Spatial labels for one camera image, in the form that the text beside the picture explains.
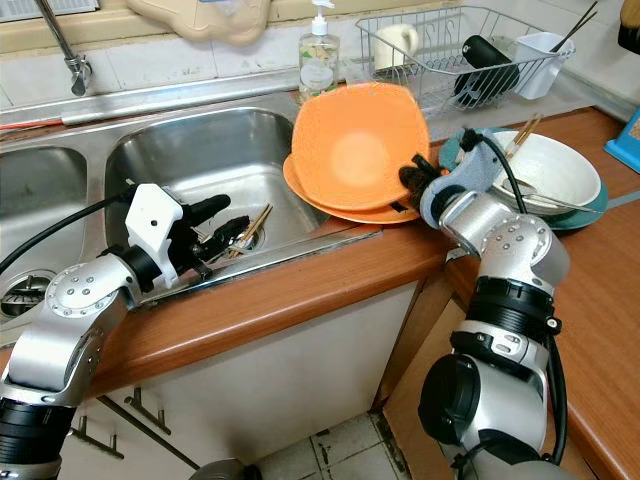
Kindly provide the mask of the orange bowl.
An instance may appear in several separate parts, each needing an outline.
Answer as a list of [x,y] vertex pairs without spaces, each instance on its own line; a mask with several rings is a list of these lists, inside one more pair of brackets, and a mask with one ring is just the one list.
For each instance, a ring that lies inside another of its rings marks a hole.
[[428,122],[398,84],[348,84],[301,105],[291,164],[303,192],[330,209],[388,207],[408,196],[399,170],[430,151]]

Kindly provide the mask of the stainless steel double sink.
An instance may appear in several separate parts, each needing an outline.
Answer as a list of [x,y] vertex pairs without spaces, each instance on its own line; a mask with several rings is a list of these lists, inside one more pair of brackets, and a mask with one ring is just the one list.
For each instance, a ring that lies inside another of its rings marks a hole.
[[143,296],[138,308],[147,312],[241,276],[378,236],[376,225],[325,214],[285,183],[282,168],[297,111],[291,97],[270,93],[5,142],[1,251],[12,252],[55,221],[134,183],[157,184],[182,204],[229,195],[227,209],[198,227],[201,237],[238,216],[260,220],[239,256],[214,262],[209,279],[188,271],[174,287],[157,287]]

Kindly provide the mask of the orange plate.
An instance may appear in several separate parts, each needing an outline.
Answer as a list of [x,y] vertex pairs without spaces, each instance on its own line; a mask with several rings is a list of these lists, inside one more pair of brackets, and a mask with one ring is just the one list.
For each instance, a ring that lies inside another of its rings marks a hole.
[[402,210],[396,210],[392,206],[375,207],[375,209],[370,210],[343,210],[320,205],[319,202],[312,200],[305,192],[305,189],[302,188],[301,180],[298,178],[296,164],[294,164],[292,156],[285,157],[282,169],[285,183],[288,184],[293,193],[300,196],[306,204],[315,207],[317,210],[326,212],[326,214],[337,216],[337,218],[365,224],[399,224],[404,223],[404,221],[412,221],[420,218],[419,211],[412,210],[410,207],[404,207]]

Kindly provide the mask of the orange wooden countertop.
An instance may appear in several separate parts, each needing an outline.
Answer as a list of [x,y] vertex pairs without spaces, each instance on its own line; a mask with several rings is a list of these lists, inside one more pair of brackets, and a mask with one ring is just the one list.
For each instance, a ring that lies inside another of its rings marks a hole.
[[[596,476],[640,480],[640,174],[604,150],[625,124],[582,108],[548,116],[538,132],[588,157],[614,201],[563,241],[571,269],[556,291],[557,342],[571,442]],[[445,260],[449,247],[420,221],[401,224],[132,314],[110,334],[90,392],[129,387],[435,273],[468,302],[475,261]]]

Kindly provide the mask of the white bowl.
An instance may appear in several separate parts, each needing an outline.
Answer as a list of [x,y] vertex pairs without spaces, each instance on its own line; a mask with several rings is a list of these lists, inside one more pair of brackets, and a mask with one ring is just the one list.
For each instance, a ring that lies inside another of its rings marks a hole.
[[[498,131],[493,136],[500,145],[508,147],[516,134]],[[541,134],[530,134],[508,164],[521,188],[526,211],[531,214],[586,212],[590,202],[602,192],[602,180],[585,156]]]

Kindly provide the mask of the black flask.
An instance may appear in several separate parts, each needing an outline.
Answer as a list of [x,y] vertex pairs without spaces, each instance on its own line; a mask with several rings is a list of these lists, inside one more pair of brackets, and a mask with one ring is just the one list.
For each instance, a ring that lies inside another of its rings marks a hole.
[[463,58],[474,72],[463,73],[454,82],[454,100],[462,108],[476,108],[511,91],[520,79],[520,70],[483,36],[467,37]]

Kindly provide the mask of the white utensil holder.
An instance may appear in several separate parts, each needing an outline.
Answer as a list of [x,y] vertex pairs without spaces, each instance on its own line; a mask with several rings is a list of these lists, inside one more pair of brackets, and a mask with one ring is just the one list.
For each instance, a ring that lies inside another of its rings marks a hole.
[[538,32],[518,37],[515,54],[515,64],[520,68],[515,88],[517,95],[527,100],[547,95],[575,49],[572,40],[566,40],[558,33]]

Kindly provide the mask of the white base cabinet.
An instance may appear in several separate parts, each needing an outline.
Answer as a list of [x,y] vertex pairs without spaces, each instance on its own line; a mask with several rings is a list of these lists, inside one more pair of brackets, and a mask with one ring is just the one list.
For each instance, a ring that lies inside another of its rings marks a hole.
[[161,404],[165,435],[125,403],[84,404],[88,434],[65,443],[60,480],[187,480],[236,458],[268,480],[410,480],[389,428],[371,415],[415,287],[307,320],[141,383]]

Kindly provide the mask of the teal plate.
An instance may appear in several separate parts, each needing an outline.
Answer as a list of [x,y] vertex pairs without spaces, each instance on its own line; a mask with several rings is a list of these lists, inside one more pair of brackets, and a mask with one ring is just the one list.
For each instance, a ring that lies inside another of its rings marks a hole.
[[588,227],[594,221],[603,218],[604,211],[608,205],[607,188],[603,186],[602,192],[596,196],[594,201],[590,202],[590,209],[586,212],[567,212],[567,214],[556,216],[540,216],[554,230],[573,230]]

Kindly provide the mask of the clear pump soap bottle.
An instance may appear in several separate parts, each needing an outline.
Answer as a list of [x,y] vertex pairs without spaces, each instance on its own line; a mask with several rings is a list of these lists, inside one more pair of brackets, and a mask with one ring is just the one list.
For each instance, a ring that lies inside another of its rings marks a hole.
[[300,56],[300,97],[302,102],[314,99],[338,86],[340,79],[340,38],[330,35],[325,10],[333,9],[332,0],[310,0],[315,17],[310,32],[298,42]]

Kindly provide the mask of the metal sink drain strainer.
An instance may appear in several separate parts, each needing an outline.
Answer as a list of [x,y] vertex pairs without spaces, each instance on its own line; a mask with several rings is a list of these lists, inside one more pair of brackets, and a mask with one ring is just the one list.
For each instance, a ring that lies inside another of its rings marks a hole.
[[6,289],[0,310],[6,317],[18,317],[42,301],[49,287],[50,271],[33,270],[19,275]]

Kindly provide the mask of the metal faucet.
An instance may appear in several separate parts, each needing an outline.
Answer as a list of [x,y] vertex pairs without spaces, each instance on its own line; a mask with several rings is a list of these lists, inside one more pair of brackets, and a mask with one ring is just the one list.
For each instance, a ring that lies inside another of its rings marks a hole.
[[42,18],[45,19],[47,27],[50,28],[52,37],[58,42],[59,49],[63,52],[65,64],[72,76],[72,87],[70,91],[74,96],[84,96],[90,87],[90,78],[92,76],[92,67],[86,56],[77,54],[70,46],[70,42],[65,37],[64,32],[58,23],[58,15],[51,8],[49,0],[33,0],[40,10]]

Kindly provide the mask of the beige plastic tub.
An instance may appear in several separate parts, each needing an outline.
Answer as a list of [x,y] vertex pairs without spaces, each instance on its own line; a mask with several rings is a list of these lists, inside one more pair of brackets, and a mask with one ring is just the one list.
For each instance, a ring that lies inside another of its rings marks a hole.
[[125,0],[133,13],[191,41],[248,46],[268,26],[271,0]]

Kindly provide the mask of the thin black chopstick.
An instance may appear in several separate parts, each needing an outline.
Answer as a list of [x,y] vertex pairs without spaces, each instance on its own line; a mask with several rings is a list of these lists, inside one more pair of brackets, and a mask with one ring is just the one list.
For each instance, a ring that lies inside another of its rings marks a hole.
[[593,19],[596,15],[596,12],[590,12],[589,14],[585,14],[584,17],[582,17],[579,22],[577,22],[575,24],[575,26],[573,26],[573,28],[571,29],[570,32],[567,33],[567,35],[564,35],[561,38],[561,41],[558,42],[558,44],[556,46],[553,47],[552,52],[558,52],[559,50],[562,49],[562,47],[564,45],[567,44],[568,41],[570,41],[570,38],[573,35],[576,35],[577,32],[580,31],[580,29],[584,26],[586,26],[586,24],[588,24],[590,22],[591,19]]
[[599,0],[593,0],[593,3],[591,3],[591,5],[589,6],[588,9],[585,10],[584,13],[581,14],[581,17],[579,19],[576,20],[575,24],[577,22],[579,22],[579,20],[584,17],[585,14],[589,14],[590,12],[596,12],[596,5],[599,4]]

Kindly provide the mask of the white plastic grille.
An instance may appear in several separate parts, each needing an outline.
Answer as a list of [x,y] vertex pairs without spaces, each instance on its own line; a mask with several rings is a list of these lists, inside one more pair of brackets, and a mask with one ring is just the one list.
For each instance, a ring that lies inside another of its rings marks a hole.
[[40,18],[44,13],[36,0],[0,0],[0,22]]

